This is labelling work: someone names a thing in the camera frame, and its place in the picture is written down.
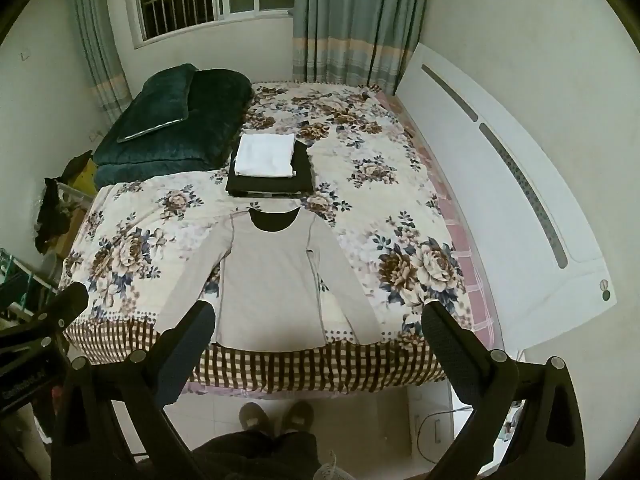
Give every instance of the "folded white shirt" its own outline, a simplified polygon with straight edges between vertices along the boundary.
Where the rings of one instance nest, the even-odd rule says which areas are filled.
[[[242,176],[293,176],[295,134],[245,134],[240,137],[234,171]]]

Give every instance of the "person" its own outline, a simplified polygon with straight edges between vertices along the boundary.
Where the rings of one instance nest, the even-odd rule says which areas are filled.
[[[309,432],[314,410],[308,402],[300,401],[291,407],[282,419],[277,437],[269,417],[255,402],[245,404],[239,418],[243,431],[218,436],[192,451],[207,478],[313,479],[320,463],[316,438]],[[152,465],[148,460],[139,462],[138,469],[152,478]]]

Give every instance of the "blue-green curtain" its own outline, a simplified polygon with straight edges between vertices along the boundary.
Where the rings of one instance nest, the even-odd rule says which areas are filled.
[[[107,0],[69,2],[92,90],[106,121],[113,124],[131,102],[131,93],[113,38]]]
[[[393,94],[420,36],[426,0],[296,0],[293,76],[379,85]]]

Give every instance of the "headboard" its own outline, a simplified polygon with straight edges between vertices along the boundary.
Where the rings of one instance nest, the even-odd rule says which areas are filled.
[[[580,206],[542,149],[469,76],[419,43],[396,92],[460,205],[505,350],[551,339],[616,303]]]

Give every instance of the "window sill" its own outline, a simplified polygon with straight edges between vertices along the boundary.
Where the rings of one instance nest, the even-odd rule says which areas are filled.
[[[156,36],[149,40],[141,41],[136,44],[134,48],[141,48],[152,43],[157,43],[158,41],[166,40],[167,38],[178,36],[179,34],[184,34],[185,32],[200,30],[201,28],[219,27],[220,25],[226,25],[228,23],[238,23],[247,22],[249,20],[264,20],[273,18],[292,18],[292,14],[288,9],[262,10],[259,12],[256,12],[254,10],[248,10],[247,12],[235,12],[227,18],[220,18],[215,22],[205,22],[199,23],[198,25],[192,25],[191,27],[179,28],[178,30],[172,30],[171,32],[161,34],[160,36]]]

